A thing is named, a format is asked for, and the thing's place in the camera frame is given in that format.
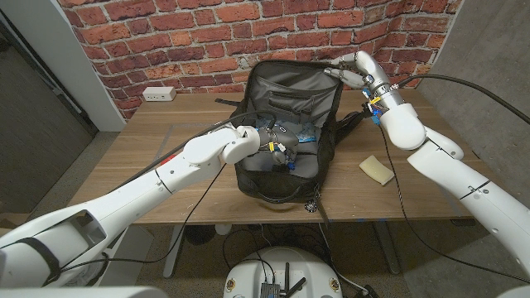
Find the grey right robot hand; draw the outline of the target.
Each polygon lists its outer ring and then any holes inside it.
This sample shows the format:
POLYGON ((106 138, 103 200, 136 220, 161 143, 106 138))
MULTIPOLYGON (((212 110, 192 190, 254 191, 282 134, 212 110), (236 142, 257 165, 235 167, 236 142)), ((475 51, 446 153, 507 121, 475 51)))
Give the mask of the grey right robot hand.
POLYGON ((367 52, 361 50, 342 55, 330 62, 324 73, 338 78, 352 88, 367 87, 374 97, 380 97, 385 108, 404 104, 402 96, 393 89, 383 68, 367 52))

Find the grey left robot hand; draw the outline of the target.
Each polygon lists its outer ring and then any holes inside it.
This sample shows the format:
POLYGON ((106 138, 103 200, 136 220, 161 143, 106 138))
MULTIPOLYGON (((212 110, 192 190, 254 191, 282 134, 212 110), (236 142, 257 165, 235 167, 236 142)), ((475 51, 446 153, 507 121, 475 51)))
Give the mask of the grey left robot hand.
POLYGON ((267 152, 275 166, 285 166, 289 171, 295 169, 295 159, 299 139, 295 133, 286 127, 257 128, 260 137, 259 151, 267 152))

